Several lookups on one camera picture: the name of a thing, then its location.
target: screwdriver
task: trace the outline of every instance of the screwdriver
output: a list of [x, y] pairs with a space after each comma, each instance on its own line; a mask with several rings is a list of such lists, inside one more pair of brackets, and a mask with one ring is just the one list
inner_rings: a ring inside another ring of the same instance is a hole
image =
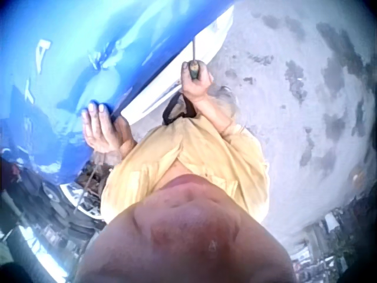
[[193, 39], [193, 59], [188, 62], [188, 69], [190, 70], [190, 75], [192, 80], [198, 79], [199, 74], [199, 64], [195, 60], [195, 37]]

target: shirt sleeve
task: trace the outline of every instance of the shirt sleeve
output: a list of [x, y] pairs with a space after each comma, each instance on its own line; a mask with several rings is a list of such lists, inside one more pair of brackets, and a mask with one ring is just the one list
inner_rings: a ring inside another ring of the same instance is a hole
[[241, 190], [238, 195], [249, 214], [261, 222], [269, 209], [270, 179], [260, 142], [239, 124], [227, 128], [222, 137], [228, 143], [237, 169]]

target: finger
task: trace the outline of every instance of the finger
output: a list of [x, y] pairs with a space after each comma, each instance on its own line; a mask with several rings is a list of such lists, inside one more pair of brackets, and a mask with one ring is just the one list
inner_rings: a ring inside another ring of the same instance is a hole
[[114, 123], [115, 129], [122, 135], [122, 142], [126, 142], [129, 139], [133, 139], [131, 133], [131, 127], [127, 119], [123, 116], [119, 116]]
[[181, 81], [182, 81], [182, 88], [184, 89], [186, 86], [192, 83], [189, 65], [187, 62], [183, 62], [182, 70], [181, 70]]
[[84, 134], [85, 141], [89, 144], [93, 138], [91, 119], [88, 110], [84, 109], [81, 112], [82, 117], [82, 133]]
[[118, 137], [114, 131], [107, 107], [104, 104], [100, 104], [98, 109], [100, 111], [101, 131], [105, 140], [111, 145], [117, 145], [119, 143]]
[[92, 125], [93, 137], [97, 140], [102, 138], [101, 123], [98, 116], [98, 108], [95, 103], [89, 103], [89, 114]]
[[208, 74], [210, 75], [210, 82], [213, 83], [213, 76], [210, 72], [208, 72]]
[[199, 64], [199, 76], [198, 76], [199, 81], [201, 82], [211, 81], [207, 65], [205, 65], [204, 62], [199, 61], [199, 60], [197, 60], [197, 62]]

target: black strap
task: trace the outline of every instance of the black strap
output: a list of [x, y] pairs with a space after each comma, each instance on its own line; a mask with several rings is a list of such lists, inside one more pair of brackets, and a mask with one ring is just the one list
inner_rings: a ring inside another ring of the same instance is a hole
[[195, 108], [194, 108], [193, 104], [191, 103], [191, 101], [188, 100], [185, 96], [183, 96], [183, 101], [186, 105], [186, 112], [181, 112], [176, 117], [173, 117], [172, 119], [169, 118], [170, 113], [171, 113], [171, 111], [173, 111], [174, 106], [177, 105], [181, 94], [182, 93], [179, 92], [179, 91], [177, 93], [175, 93], [175, 95], [173, 95], [173, 97], [170, 99], [167, 107], [165, 108], [164, 113], [163, 113], [164, 125], [167, 126], [167, 125], [171, 124], [172, 122], [177, 120], [179, 117], [195, 118], [195, 116], [196, 116]]

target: hand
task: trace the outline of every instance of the hand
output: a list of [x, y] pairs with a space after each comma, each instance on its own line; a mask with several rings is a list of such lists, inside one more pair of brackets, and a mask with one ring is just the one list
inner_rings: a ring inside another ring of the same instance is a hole
[[119, 116], [112, 124], [104, 104], [97, 107], [95, 103], [90, 103], [88, 109], [82, 111], [82, 132], [87, 144], [95, 151], [108, 153], [135, 146], [130, 125], [125, 118]]
[[208, 97], [207, 91], [213, 82], [212, 75], [208, 72], [207, 66], [202, 61], [199, 64], [199, 76], [197, 80], [192, 80], [189, 65], [183, 62], [181, 71], [182, 91], [192, 103], [204, 100]]

